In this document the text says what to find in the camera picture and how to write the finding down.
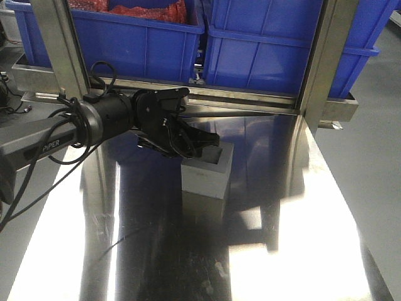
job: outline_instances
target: blue bin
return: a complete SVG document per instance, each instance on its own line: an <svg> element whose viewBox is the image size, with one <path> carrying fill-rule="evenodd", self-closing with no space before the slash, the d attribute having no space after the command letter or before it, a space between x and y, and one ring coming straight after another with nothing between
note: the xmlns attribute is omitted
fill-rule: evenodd
<svg viewBox="0 0 401 301"><path fill-rule="evenodd" d="M110 9L166 7L176 0L110 0ZM50 61L29 3L8 1L15 10L29 64L50 67ZM119 76L188 82L193 76L200 35L204 32L202 6L186 0L190 24L96 13L73 9L72 15L85 65L103 60Z"/></svg>
<svg viewBox="0 0 401 301"><path fill-rule="evenodd" d="M323 0L214 0L216 29L312 40ZM399 0L360 0L346 46L371 48Z"/></svg>
<svg viewBox="0 0 401 301"><path fill-rule="evenodd" d="M209 26L204 79L208 85L298 94L311 42L242 34ZM346 47L330 97L345 98L377 48Z"/></svg>
<svg viewBox="0 0 401 301"><path fill-rule="evenodd" d="M312 40L323 0L214 0L216 29Z"/></svg>

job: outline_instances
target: red mesh bag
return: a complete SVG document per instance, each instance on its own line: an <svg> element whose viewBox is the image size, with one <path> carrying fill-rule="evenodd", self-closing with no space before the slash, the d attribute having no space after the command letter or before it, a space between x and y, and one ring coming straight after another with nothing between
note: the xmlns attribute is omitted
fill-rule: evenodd
<svg viewBox="0 0 401 301"><path fill-rule="evenodd" d="M122 14L137 18L153 19L159 21L175 22L187 24L187 9L184 0L178 0L176 3L170 4L167 8L126 8L117 5L109 13Z"/></svg>
<svg viewBox="0 0 401 301"><path fill-rule="evenodd" d="M68 0L70 8L84 11L108 11L108 0Z"/></svg>

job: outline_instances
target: black motor joint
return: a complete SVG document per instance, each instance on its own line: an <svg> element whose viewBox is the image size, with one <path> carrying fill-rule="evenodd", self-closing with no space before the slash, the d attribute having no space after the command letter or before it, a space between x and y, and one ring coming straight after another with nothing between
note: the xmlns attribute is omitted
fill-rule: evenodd
<svg viewBox="0 0 401 301"><path fill-rule="evenodd" d="M219 145L219 135L189 126L179 115L185 111L182 99L187 88L139 90L132 97L138 145L167 157L201 157L202 149Z"/></svg>

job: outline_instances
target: black cable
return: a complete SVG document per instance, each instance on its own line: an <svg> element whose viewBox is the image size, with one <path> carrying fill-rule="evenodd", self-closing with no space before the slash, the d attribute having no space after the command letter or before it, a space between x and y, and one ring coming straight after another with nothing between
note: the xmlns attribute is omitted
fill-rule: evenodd
<svg viewBox="0 0 401 301"><path fill-rule="evenodd" d="M8 85L7 85L7 82L3 79L3 78L1 78L1 82L3 83L3 85L6 87L6 93L7 93L7 96L8 96L8 93L10 93L11 95L14 95L14 96L18 96L18 97L21 97L22 98L22 95L20 95L20 94L15 94L15 93L13 93L11 90L10 90L10 88L8 87ZM5 111L7 111L7 114L25 114L25 113L27 113L27 112L25 112L25 111L22 111L22 112L18 112L18 110L22 107L22 105L23 105L23 102L22 101L20 101L20 103L19 103L19 105L18 105L18 107L17 108L12 108L12 107L2 107L2 108L0 108L0 110L5 110Z"/></svg>
<svg viewBox="0 0 401 301"><path fill-rule="evenodd" d="M82 109L80 107L79 101L75 97L71 99L71 105L70 105L69 108L58 109L57 111L59 111L59 112L67 112L67 113L71 111L71 113L75 114L78 117L78 119L81 122L84 123L84 125L85 125L85 134L86 134L86 137L85 137L86 138L86 149L85 149L85 151L83 152L83 154L80 157L78 157L78 158L76 158L75 160L72 160L72 161L61 161L61 160L58 160L58 159L54 158L53 156L49 156L49 159L52 160L53 162L57 163L57 164L60 164L60 165L72 165L72 164L78 163L78 162L81 161L82 158L84 158L89 153L90 146L92 144L92 132L90 130L89 120L85 116L85 114L82 112ZM80 148L82 146L83 146L83 144L75 145L74 147L75 148Z"/></svg>
<svg viewBox="0 0 401 301"><path fill-rule="evenodd" d="M33 158L31 159L31 163L29 165L28 171L26 172L24 181L21 185L21 187L19 188L19 191L16 195L16 197L14 198L14 201L11 203L6 215L4 216L4 219L1 221L0 223L0 232L4 229L4 227L7 225L7 223L9 222L9 219L11 217L11 215L14 213L15 208L17 207L19 201L21 200L26 187L28 186L28 182L31 179L32 173L33 173L33 169L39 159L39 156L42 152L43 147L46 145L46 143L48 143L49 138L51 136L51 134L60 126L62 126L63 124L67 124L68 122L70 122L68 119L66 120L62 120L60 122L57 122L56 124L54 124L49 131L47 131L47 133L45 133L45 135L43 136L43 138L41 139L41 143L39 144L38 148L36 149L35 155L33 156Z"/></svg>
<svg viewBox="0 0 401 301"><path fill-rule="evenodd" d="M109 67L111 69L111 71L113 72L113 79L110 82L108 87L107 87L105 81L102 80L100 77L98 77L95 73L95 67L99 66L99 65L105 65L105 66ZM95 79L99 84L101 84L103 86L103 93L101 95L99 95L99 98L108 94L110 92L110 90L114 87L115 80L117 79L117 71L111 64L107 63L106 61L97 61L96 63L94 63L92 65L92 67L90 68L90 73L91 73L91 76L93 77L93 79Z"/></svg>
<svg viewBox="0 0 401 301"><path fill-rule="evenodd" d="M121 237L121 238L120 238L119 240L117 240L114 244L112 244L111 246L109 246L109 247L102 253L102 255L98 258L98 260L95 261L95 262L89 267L89 269L90 269L94 264L96 264L96 263L98 263L100 260L102 260L102 259L107 255L107 253L110 252L110 251L111 251L115 246L117 246L119 243L125 241L127 238L129 238L129 237L131 237L131 236L133 236L133 235L138 234L138 233L141 232L142 230L149 229L151 226L152 226L152 224L139 227L139 228L133 230L132 232L129 232L129 234L124 235L123 237Z"/></svg>
<svg viewBox="0 0 401 301"><path fill-rule="evenodd" d="M70 171L68 171L60 180L58 180L53 186L51 186L48 190L46 190L43 194L41 194L38 198L36 198L31 204L27 205L24 209L21 209L20 211L18 211L16 214L12 215L9 219L9 221L12 221L14 218L17 218L18 216L20 216L21 214L25 213L27 210L31 209L35 204L37 204L40 200L42 200L45 196L47 196L54 188L56 188L58 186L58 184L60 184L61 182L63 182L75 169L78 168L79 165L81 165L83 163L83 161L89 157L90 154L92 154L92 152L94 152L101 143L95 145L89 153L87 153L87 155L85 156L85 158L82 158L82 160L80 162L78 162L77 164L75 164L75 166L73 168L70 169Z"/></svg>
<svg viewBox="0 0 401 301"><path fill-rule="evenodd" d="M4 84L4 86L6 87L6 90L7 90L8 93L10 93L11 95L18 96L18 97L22 98L22 95L13 93L13 91L10 90L10 88L7 85L7 82L3 78L1 78L1 81Z"/></svg>
<svg viewBox="0 0 401 301"><path fill-rule="evenodd" d="M52 117L56 116L56 115L59 114L59 113L63 113L63 112L66 112L66 113L67 113L68 110L69 110L69 108L59 108L59 109L55 110L53 113L51 113L51 114L48 116L48 118L52 118Z"/></svg>

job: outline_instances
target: metal table surface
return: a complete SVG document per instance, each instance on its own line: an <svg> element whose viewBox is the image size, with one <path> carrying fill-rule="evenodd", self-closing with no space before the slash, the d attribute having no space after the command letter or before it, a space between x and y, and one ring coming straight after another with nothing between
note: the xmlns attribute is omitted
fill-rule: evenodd
<svg viewBox="0 0 401 301"><path fill-rule="evenodd" d="M301 117L191 121L234 143L221 227L185 221L180 159L127 132L49 195L8 300L373 300L356 224Z"/></svg>

